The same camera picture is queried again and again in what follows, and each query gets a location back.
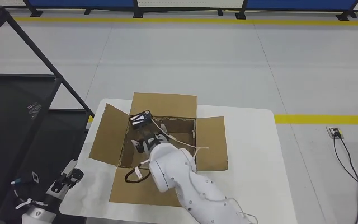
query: cardboard box flap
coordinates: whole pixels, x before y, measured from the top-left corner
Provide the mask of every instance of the cardboard box flap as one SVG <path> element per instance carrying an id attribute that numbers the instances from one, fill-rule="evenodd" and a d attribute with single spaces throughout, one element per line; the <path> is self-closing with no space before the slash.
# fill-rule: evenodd
<path id="1" fill-rule="evenodd" d="M 150 176 L 147 180 L 137 184 L 124 182 L 124 176 L 132 168 L 117 168 L 113 181 L 110 202 L 130 203 L 130 204 L 150 204 L 156 206 L 176 206 L 180 207 L 175 189 L 161 193 L 153 178 Z M 149 170 L 142 170 L 143 176 L 146 176 Z M 135 174 L 129 179 L 138 179 Z"/>
<path id="2" fill-rule="evenodd" d="M 139 114 L 145 110 L 150 110 L 153 116 L 196 118 L 196 96 L 135 92 L 130 115 Z"/>
<path id="3" fill-rule="evenodd" d="M 89 157 L 117 165 L 125 138 L 128 114 L 106 104 Z"/>
<path id="4" fill-rule="evenodd" d="M 228 169 L 224 117 L 196 119 L 196 146 L 202 148 L 196 155 L 198 171 L 223 171 Z"/>

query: blue wall panel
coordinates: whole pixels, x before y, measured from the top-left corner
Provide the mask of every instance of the blue wall panel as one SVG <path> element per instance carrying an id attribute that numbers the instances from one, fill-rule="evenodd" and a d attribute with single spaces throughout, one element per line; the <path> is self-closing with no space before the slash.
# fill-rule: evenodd
<path id="1" fill-rule="evenodd" d="M 354 0 L 248 0 L 248 8 L 346 10 Z"/>
<path id="2" fill-rule="evenodd" d="M 81 7 L 127 7 L 133 6 L 132 0 L 30 0 L 33 6 L 81 6 Z"/>

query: floor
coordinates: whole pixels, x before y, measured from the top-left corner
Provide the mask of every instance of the floor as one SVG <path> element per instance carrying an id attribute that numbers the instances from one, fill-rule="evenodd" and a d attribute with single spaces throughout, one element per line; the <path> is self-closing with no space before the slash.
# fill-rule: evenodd
<path id="1" fill-rule="evenodd" d="M 51 15 L 82 17 L 72 11 L 51 11 L 43 16 Z M 131 14 L 93 12 L 90 16 Z M 205 16 L 216 17 L 215 12 Z M 247 16 L 336 20 L 327 14 Z M 94 111 L 103 98 L 131 99 L 133 92 L 197 95 L 199 104 L 270 109 L 274 114 L 355 115 L 358 111 L 358 26 L 20 25 Z M 50 73 L 9 26 L 0 29 L 0 36 L 0 73 Z M 81 108 L 64 88 L 52 107 Z M 299 224 L 354 223 L 356 218 L 357 183 L 336 160 L 328 125 L 277 125 Z M 339 128 L 358 164 L 358 127 Z M 340 144 L 337 149 L 347 164 Z M 127 222 L 88 219 L 87 223 Z"/>

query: electrical cable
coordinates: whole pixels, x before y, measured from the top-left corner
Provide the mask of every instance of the electrical cable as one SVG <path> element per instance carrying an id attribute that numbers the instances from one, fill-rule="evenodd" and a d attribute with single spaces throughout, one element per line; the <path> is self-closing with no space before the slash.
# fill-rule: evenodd
<path id="1" fill-rule="evenodd" d="M 353 172 L 354 172 L 354 174 L 356 175 L 357 180 L 358 180 L 358 174 L 357 174 L 357 172 L 356 172 L 356 169 L 354 169 L 354 167 L 353 167 L 351 154 L 349 153 L 349 150 L 348 150 L 348 148 L 347 148 L 347 146 L 346 146 L 345 142 L 343 141 L 343 139 L 342 139 L 342 137 L 341 137 L 340 135 L 339 135 L 339 138 L 340 138 L 340 140 L 342 141 L 343 146 L 345 147 L 345 149 L 346 149 L 346 151 L 347 151 L 348 158 L 349 158 L 349 163 L 350 163 L 350 165 L 351 165 L 351 167 L 352 167 L 352 169 L 353 169 Z"/>
<path id="2" fill-rule="evenodd" d="M 157 128 L 158 128 L 160 131 L 162 131 L 168 138 L 170 138 L 170 139 L 172 139 L 172 140 L 174 140 L 174 141 L 176 141 L 176 142 L 178 142 L 178 143 L 181 143 L 181 144 L 183 144 L 183 145 L 185 145 L 185 146 L 189 146 L 189 147 L 196 148 L 196 149 L 201 149 L 201 148 L 207 148 L 207 149 L 209 149 L 208 147 L 192 146 L 192 145 L 187 144 L 187 143 L 185 143 L 185 142 L 181 142 L 181 141 L 177 140 L 176 138 L 174 138 L 173 136 L 171 136 L 170 134 L 167 134 L 165 131 L 163 131 L 162 128 L 160 128 L 159 125 L 153 120 L 153 118 L 152 118 L 152 122 L 153 122 L 154 125 L 157 126 Z"/>
<path id="3" fill-rule="evenodd" d="M 351 168 L 353 169 L 353 172 L 356 176 L 356 178 L 353 177 L 353 175 L 346 169 L 346 167 L 343 165 L 342 161 L 340 160 L 340 157 L 338 156 L 338 153 L 337 153 L 337 150 L 336 150 L 336 138 L 335 137 L 338 137 L 342 143 L 343 143 L 343 146 L 345 147 L 346 151 L 347 151 L 347 154 L 348 154 L 348 159 L 349 159 L 349 163 L 351 165 Z M 356 170 L 354 169 L 354 166 L 353 166 L 353 163 L 352 163 L 352 158 L 351 158 L 351 154 L 349 153 L 349 150 L 346 146 L 346 144 L 344 143 L 343 139 L 342 139 L 342 136 L 339 132 L 338 129 L 334 129 L 334 134 L 333 134 L 333 147 L 335 148 L 335 153 L 336 153 L 336 156 L 337 156 L 337 159 L 338 161 L 340 162 L 341 166 L 343 167 L 343 169 L 356 181 L 358 182 L 358 174 L 356 172 Z"/>
<path id="4" fill-rule="evenodd" d="M 140 183 L 140 182 L 146 180 L 146 179 L 151 175 L 151 173 L 150 173 L 150 171 L 149 171 L 149 173 L 148 173 L 145 177 L 143 177 L 143 178 L 141 178 L 141 179 L 139 179 L 139 180 L 128 180 L 128 177 L 129 177 L 130 175 L 132 175 L 132 173 L 134 173 L 134 172 L 135 172 L 135 169 L 132 169 L 131 171 L 129 171 L 129 172 L 125 175 L 124 181 L 125 181 L 126 183 L 137 184 L 137 183 Z"/>
<path id="5" fill-rule="evenodd" d="M 337 153 L 337 150 L 336 150 L 336 141 L 335 141 L 335 138 L 333 138 L 333 147 L 335 148 L 335 153 L 336 153 L 336 157 L 338 159 L 338 161 L 340 162 L 341 166 L 343 167 L 343 169 L 345 169 L 345 171 L 356 181 L 358 182 L 357 179 L 355 179 L 352 174 L 346 169 L 346 167 L 343 165 L 343 163 L 341 162 L 340 160 L 340 157 L 338 156 L 338 153 Z"/>

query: white pegboard wall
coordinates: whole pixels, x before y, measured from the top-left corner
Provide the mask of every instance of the white pegboard wall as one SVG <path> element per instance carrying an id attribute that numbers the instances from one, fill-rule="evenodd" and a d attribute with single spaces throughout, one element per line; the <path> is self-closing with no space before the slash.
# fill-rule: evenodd
<path id="1" fill-rule="evenodd" d="M 243 0 L 138 0 L 139 7 L 241 8 Z"/>
<path id="2" fill-rule="evenodd" d="M 23 0 L 0 0 L 0 6 L 24 6 Z"/>

